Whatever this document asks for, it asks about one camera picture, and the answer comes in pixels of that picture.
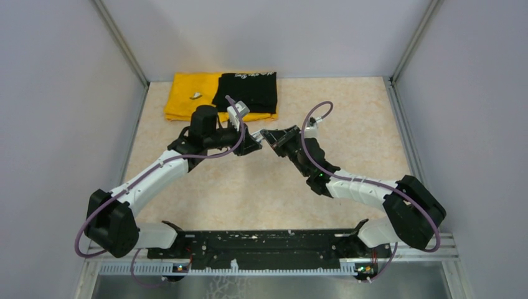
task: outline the white wall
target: white wall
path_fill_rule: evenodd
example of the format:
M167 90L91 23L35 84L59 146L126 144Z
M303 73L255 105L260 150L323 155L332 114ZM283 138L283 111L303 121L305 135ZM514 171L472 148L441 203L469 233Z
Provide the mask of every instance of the white wall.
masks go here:
M118 183L143 88L87 0L1 1L0 40L0 298L71 298L75 234Z
M525 298L528 2L445 1L398 84L475 298Z
M392 75L430 0L104 0L150 81Z

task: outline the black cloth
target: black cloth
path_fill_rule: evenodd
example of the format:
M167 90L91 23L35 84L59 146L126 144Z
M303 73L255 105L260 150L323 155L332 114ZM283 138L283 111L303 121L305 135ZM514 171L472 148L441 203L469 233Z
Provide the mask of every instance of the black cloth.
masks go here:
M226 95L230 95L235 101L243 101L250 112L275 114L277 73L222 74L212 102L219 112L226 112L229 107Z

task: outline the table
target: table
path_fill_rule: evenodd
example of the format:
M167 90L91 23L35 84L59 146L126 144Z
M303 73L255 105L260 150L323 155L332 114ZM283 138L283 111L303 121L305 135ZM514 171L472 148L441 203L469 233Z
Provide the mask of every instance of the table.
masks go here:
M150 85L126 180L149 166L189 125L164 119L171 84ZM330 163L379 179L409 173L382 78L284 78L277 87L279 119L248 122L250 132L301 126L315 104L331 100L334 111L319 124L318 137ZM167 220L184 230L316 229L354 227L384 214L349 199L318 196L305 180L263 141L263 149L250 155L203 161L161 191L137 221Z

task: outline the floor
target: floor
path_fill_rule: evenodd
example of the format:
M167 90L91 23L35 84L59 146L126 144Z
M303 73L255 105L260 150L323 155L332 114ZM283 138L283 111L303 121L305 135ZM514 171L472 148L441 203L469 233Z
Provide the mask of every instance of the floor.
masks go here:
M334 111L319 124L318 137L330 163L377 179L409 173L382 78L287 78L277 84L279 119L247 123L250 132L300 126L315 104L331 100ZM171 82L150 85L127 180L157 159L189 124L164 119L170 88ZM160 192L137 221L167 220L184 230L315 229L354 227L382 216L351 200L313 193L291 162L264 144L248 156L204 161Z

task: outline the yellow towel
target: yellow towel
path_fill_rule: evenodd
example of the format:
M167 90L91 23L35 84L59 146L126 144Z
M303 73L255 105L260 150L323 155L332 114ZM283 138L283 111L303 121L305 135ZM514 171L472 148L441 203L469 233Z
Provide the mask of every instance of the yellow towel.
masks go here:
M211 105L218 89L218 79L222 73L214 74L175 74L172 82L169 100L163 112L167 120L191 120L191 115L200 105ZM220 121L229 119L227 112L219 112ZM276 120L277 114L252 113L246 115L244 121Z

